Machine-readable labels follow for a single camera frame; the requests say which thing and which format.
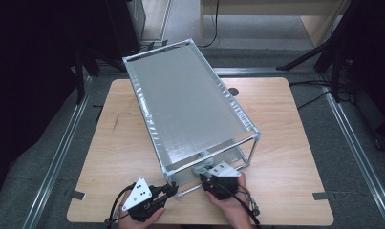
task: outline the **wooden table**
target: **wooden table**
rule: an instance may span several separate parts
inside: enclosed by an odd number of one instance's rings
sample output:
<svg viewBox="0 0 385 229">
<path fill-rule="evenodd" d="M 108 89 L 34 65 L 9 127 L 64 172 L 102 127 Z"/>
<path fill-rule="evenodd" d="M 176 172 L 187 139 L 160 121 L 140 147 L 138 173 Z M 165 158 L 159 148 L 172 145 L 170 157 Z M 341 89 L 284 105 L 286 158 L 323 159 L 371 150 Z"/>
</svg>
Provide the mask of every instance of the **wooden table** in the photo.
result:
<svg viewBox="0 0 385 229">
<path fill-rule="evenodd" d="M 262 132 L 246 173 L 248 188 L 267 225 L 330 225 L 332 210 L 326 199 L 314 200 L 324 188 L 302 122 L 284 78 L 228 78 L 236 99 Z M 130 81 L 113 82 L 98 122 L 67 214 L 73 222 L 102 222 L 117 194 L 139 177 L 150 185 L 164 184 Z M 159 223 L 226 224 L 202 189 L 183 198 L 170 198 Z"/>
<path fill-rule="evenodd" d="M 336 17 L 348 7 L 349 0 L 221 0 L 219 15 L 300 15 L 314 47 L 330 32 Z M 203 17 L 216 14 L 216 1 L 201 0 L 201 43 Z"/>
</svg>

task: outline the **gray carpet floor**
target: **gray carpet floor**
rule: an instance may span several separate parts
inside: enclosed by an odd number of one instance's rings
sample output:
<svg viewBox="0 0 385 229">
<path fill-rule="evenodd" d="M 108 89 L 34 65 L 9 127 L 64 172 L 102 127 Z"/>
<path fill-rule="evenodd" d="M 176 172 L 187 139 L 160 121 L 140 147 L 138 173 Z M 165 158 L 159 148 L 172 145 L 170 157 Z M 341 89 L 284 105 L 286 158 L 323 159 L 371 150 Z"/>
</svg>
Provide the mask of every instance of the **gray carpet floor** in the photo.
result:
<svg viewBox="0 0 385 229">
<path fill-rule="evenodd" d="M 242 68 L 279 66 L 290 62 L 304 52 L 205 49 L 203 55 L 214 68 Z M 314 60 L 311 59 L 300 67 L 311 67 Z M 104 104 L 113 80 L 127 77 L 126 73 L 119 73 L 107 65 L 101 65 L 101 69 L 100 77 L 93 78 L 94 85 L 88 92 L 90 96 L 88 104 L 37 228 L 105 228 L 103 223 L 68 222 L 66 214 L 70 199 L 64 196 L 67 190 L 73 190 L 76 186 L 97 125 L 96 119 L 100 108 L 93 105 Z M 317 79 L 315 74 L 281 75 L 289 82 Z M 296 104 L 299 106 L 320 95 L 322 90 L 319 87 L 295 86 L 292 87 L 292 93 Z M 11 166 L 0 194 L 0 228 L 22 227 L 75 109 L 75 100 L 76 94 L 73 93 L 55 116 L 42 138 Z M 360 121 L 356 109 L 351 104 L 346 104 L 346 106 L 353 111 L 351 117 L 357 123 L 357 128 L 362 131 L 360 132 L 362 138 L 366 142 L 371 141 L 369 129 Z M 334 215 L 334 223 L 326 228 L 385 228 L 385 222 L 326 99 L 323 97 L 300 109 L 299 114 L 323 185 L 331 197 L 329 202 Z M 374 157 L 376 162 L 381 163 L 385 160 L 385 154 L 371 148 L 371 155 L 373 154 L 378 155 Z M 384 177 L 385 170 L 382 168 L 378 170 Z M 275 226 L 274 228 L 302 227 Z"/>
</svg>

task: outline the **rectangular metal cage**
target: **rectangular metal cage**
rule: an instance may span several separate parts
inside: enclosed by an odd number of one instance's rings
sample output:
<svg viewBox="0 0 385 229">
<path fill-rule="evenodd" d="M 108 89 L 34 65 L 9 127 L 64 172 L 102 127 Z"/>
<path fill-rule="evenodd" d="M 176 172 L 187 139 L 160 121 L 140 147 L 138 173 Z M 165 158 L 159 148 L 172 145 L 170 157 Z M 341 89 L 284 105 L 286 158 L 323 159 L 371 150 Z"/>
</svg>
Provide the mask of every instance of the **rectangular metal cage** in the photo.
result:
<svg viewBox="0 0 385 229">
<path fill-rule="evenodd" d="M 250 164 L 260 132 L 192 39 L 123 62 L 167 182 L 182 187 L 198 179 L 193 169 L 208 160 L 237 170 Z M 249 141 L 244 153 L 240 146 Z"/>
</svg>

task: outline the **hand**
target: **hand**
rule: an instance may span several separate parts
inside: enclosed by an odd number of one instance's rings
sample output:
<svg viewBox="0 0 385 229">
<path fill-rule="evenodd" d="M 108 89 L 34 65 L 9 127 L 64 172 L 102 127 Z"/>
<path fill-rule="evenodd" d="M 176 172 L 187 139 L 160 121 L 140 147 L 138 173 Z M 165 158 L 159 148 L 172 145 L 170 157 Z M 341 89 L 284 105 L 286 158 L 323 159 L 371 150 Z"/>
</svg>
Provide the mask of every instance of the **hand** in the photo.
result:
<svg viewBox="0 0 385 229">
<path fill-rule="evenodd" d="M 130 193 L 131 192 L 127 191 L 124 194 L 124 197 L 123 197 L 123 200 L 120 203 L 120 206 L 123 206 L 123 204 L 126 201 L 126 199 L 130 196 Z M 164 208 L 160 208 L 159 210 L 157 210 L 145 222 L 140 222 L 140 221 L 132 220 L 132 218 L 130 216 L 127 216 L 127 217 L 125 217 L 123 219 L 119 219 L 118 220 L 118 229 L 146 229 L 151 224 L 157 222 L 160 219 L 161 215 L 164 213 L 164 211 L 165 211 Z M 122 218 L 122 217 L 126 216 L 127 214 L 128 214 L 128 212 L 127 211 L 124 211 L 124 212 L 121 211 L 121 207 L 120 207 L 120 211 L 118 213 L 118 217 Z"/>
<path fill-rule="evenodd" d="M 239 183 L 238 192 L 236 197 L 239 198 L 242 202 L 249 206 L 249 200 L 246 197 L 245 192 L 248 191 L 246 188 L 246 175 L 241 173 L 238 177 L 237 182 Z M 249 220 L 249 215 L 246 210 L 243 208 L 241 203 L 237 201 L 234 197 L 218 200 L 208 191 L 205 192 L 210 202 L 218 206 L 225 218 L 230 223 L 230 225 L 235 229 L 247 229 L 252 228 L 251 222 Z"/>
</svg>

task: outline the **wooden tabletop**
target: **wooden tabletop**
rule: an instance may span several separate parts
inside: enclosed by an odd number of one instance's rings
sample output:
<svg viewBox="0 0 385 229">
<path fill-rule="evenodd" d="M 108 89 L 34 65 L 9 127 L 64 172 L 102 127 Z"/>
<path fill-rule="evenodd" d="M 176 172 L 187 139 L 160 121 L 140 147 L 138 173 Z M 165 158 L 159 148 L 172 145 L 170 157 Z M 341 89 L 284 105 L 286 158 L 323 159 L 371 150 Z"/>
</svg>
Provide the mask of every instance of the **wooden tabletop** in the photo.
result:
<svg viewBox="0 0 385 229">
<path fill-rule="evenodd" d="M 251 165 L 243 170 L 264 225 L 330 225 L 332 210 L 323 193 L 310 146 L 285 78 L 225 78 L 239 90 L 237 101 L 262 133 Z M 131 83 L 112 83 L 76 186 L 86 194 L 73 199 L 72 222 L 103 222 L 117 194 L 144 177 L 149 185 L 165 184 Z M 158 223 L 226 224 L 207 201 L 203 189 L 170 198 Z"/>
</svg>

